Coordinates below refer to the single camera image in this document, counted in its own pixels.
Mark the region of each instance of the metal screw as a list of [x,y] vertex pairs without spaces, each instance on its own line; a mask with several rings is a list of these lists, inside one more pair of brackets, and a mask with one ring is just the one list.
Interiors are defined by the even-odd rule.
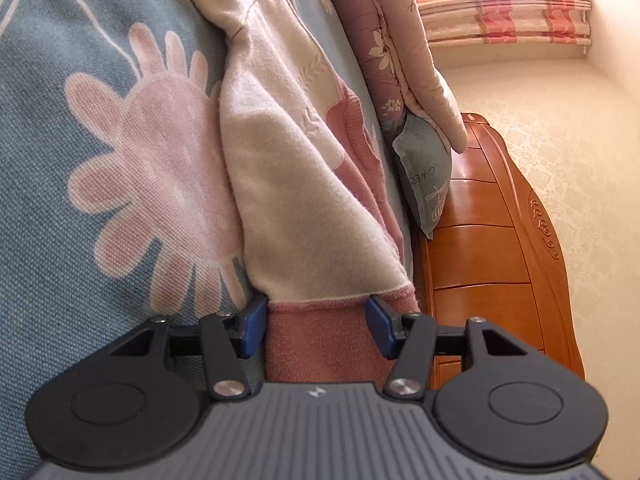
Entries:
[[237,397],[244,394],[245,390],[244,384],[233,380],[218,381],[213,385],[213,391],[223,397]]
[[420,383],[413,379],[394,379],[389,383],[389,389],[398,395],[413,395],[420,391]]

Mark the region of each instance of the folded quilt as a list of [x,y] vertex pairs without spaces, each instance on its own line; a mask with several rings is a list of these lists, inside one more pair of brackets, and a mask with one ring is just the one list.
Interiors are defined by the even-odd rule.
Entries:
[[417,303],[360,102],[293,0],[193,2],[226,33],[220,147],[246,272],[270,298],[267,378],[380,382],[364,299]]

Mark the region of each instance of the gray ribbed panel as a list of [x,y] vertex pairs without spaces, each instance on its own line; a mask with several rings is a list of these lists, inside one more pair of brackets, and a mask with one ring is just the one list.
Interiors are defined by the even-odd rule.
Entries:
[[[112,474],[47,464],[32,480],[515,480],[451,448],[420,406],[382,399],[371,384],[265,384],[219,404],[197,434],[153,464]],[[536,480],[603,480],[583,465]]]

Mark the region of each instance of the white logo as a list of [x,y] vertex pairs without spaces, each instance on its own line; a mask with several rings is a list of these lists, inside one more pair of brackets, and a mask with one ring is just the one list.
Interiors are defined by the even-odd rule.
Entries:
[[319,399],[320,397],[324,397],[326,395],[326,390],[323,390],[320,386],[316,386],[313,390],[309,390],[307,393],[310,396]]

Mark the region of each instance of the curtain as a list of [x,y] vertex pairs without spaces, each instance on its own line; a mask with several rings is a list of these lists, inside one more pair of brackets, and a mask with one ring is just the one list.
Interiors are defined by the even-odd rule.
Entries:
[[591,44],[591,0],[416,0],[430,47],[537,41]]

